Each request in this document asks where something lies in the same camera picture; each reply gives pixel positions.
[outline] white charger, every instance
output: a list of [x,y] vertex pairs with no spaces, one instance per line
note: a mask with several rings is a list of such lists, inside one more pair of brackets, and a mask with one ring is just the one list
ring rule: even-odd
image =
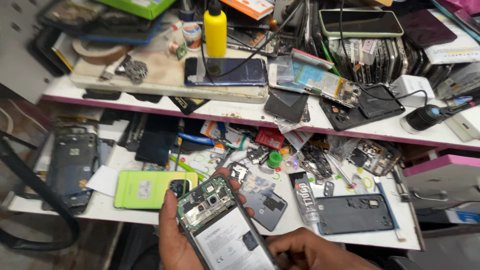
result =
[[[404,96],[417,90],[425,90],[427,92],[427,102],[435,98],[432,87],[427,78],[412,75],[401,75],[391,83],[391,90],[399,92],[397,95]],[[406,98],[399,99],[403,106],[422,107],[425,106],[425,94],[423,92],[415,93]]]

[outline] black cable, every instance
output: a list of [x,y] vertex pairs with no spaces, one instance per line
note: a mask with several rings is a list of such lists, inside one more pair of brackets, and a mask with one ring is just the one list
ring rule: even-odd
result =
[[210,72],[208,71],[208,68],[207,68],[207,62],[205,60],[205,53],[204,53],[204,47],[203,47],[203,41],[204,41],[204,36],[202,35],[202,44],[200,46],[201,48],[201,51],[202,51],[202,60],[204,62],[204,66],[205,66],[205,74],[207,75],[207,77],[210,79],[210,81],[212,81],[212,78],[219,78],[219,77],[223,77],[225,75],[228,75],[230,73],[232,73],[234,70],[240,68],[241,66],[243,66],[248,60],[252,59],[253,56],[255,56],[255,54],[257,54],[258,52],[260,52],[261,49],[263,49],[268,43],[270,43],[270,41],[272,41],[272,39],[275,38],[275,36],[278,35],[278,33],[280,31],[283,30],[283,28],[285,28],[285,26],[287,26],[287,23],[293,19],[293,16],[295,16],[295,13],[297,13],[298,9],[301,7],[301,4],[299,4],[294,10],[293,12],[288,15],[288,17],[283,21],[282,25],[280,25],[280,27],[278,27],[278,29],[270,36],[269,39],[267,39],[265,41],[265,43],[263,43],[263,45],[261,45],[260,47],[258,47],[258,49],[256,51],[254,51],[249,57],[247,57],[245,60],[243,60],[240,64],[238,64],[236,67],[232,68],[231,70],[223,73],[223,74],[219,74],[219,75],[212,75],[210,74]]
[[450,207],[447,207],[447,208],[435,209],[435,211],[432,211],[432,212],[430,212],[430,213],[428,213],[428,214],[417,214],[417,215],[419,215],[419,216],[430,216],[430,215],[432,215],[432,214],[438,213],[438,212],[443,211],[443,210],[449,210],[449,209],[452,209],[452,208],[455,208],[455,207],[459,207],[459,206],[461,206],[461,205],[464,205],[464,204],[466,204],[466,203],[476,203],[476,202],[480,202],[480,201],[464,201],[464,202],[457,203],[457,204],[455,204],[455,205],[453,205],[453,206],[450,206]]
[[34,251],[54,251],[73,245],[80,235],[80,226],[60,196],[40,180],[5,140],[0,140],[0,160],[59,214],[71,232],[70,237],[62,241],[37,242],[16,237],[0,229],[0,242],[11,249]]
[[[343,47],[343,52],[345,54],[345,56],[347,56],[347,50],[345,48],[345,42],[343,41],[343,23],[342,23],[342,15],[343,15],[343,4],[345,3],[345,0],[342,0],[342,5],[340,7],[340,42],[342,43],[342,47]],[[351,71],[353,73],[353,78],[355,79],[355,83],[357,84],[357,86],[367,95],[369,95],[370,97],[372,98],[376,98],[376,99],[379,99],[379,100],[387,100],[387,101],[392,101],[392,100],[399,100],[399,99],[402,99],[402,98],[406,98],[406,97],[409,97],[411,95],[414,95],[416,93],[419,93],[419,92],[423,92],[425,94],[425,105],[427,105],[427,101],[428,101],[428,96],[427,96],[427,92],[425,90],[417,90],[415,92],[412,92],[410,94],[406,94],[406,95],[403,95],[403,96],[400,96],[400,97],[397,97],[397,98],[381,98],[381,97],[376,97],[372,94],[370,94],[369,92],[367,92],[362,86],[361,84],[359,83],[359,80],[358,80],[358,77],[357,77],[357,73],[355,72],[355,69],[353,68],[352,66],[352,63],[351,61],[347,61],[348,62],[348,65],[350,66],[351,68]]]

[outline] phone battery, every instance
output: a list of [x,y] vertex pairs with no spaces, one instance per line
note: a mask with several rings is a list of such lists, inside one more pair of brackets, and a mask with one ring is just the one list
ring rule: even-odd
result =
[[193,235],[211,270],[276,269],[238,207]]

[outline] masking tape roll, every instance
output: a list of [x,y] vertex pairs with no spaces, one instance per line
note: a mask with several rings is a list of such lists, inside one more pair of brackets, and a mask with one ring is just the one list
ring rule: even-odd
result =
[[114,45],[111,48],[95,47],[91,41],[79,39],[74,39],[72,45],[82,59],[94,65],[110,65],[132,49],[130,45]]

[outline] pliers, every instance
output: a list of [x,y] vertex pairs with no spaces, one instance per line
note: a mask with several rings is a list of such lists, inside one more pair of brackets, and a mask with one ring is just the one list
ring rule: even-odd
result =
[[204,145],[212,145],[215,146],[216,144],[223,144],[219,139],[211,139],[209,137],[199,137],[199,136],[193,136],[189,134],[185,134],[183,132],[178,132],[178,136],[182,139],[185,139],[187,141],[191,141],[194,143],[199,143],[199,144],[204,144]]
[[223,122],[217,122],[216,125],[218,126],[218,130],[220,130],[220,141],[221,144],[225,145],[227,143],[231,144],[229,140],[225,138],[225,133],[228,133],[227,128],[225,127],[225,123]]

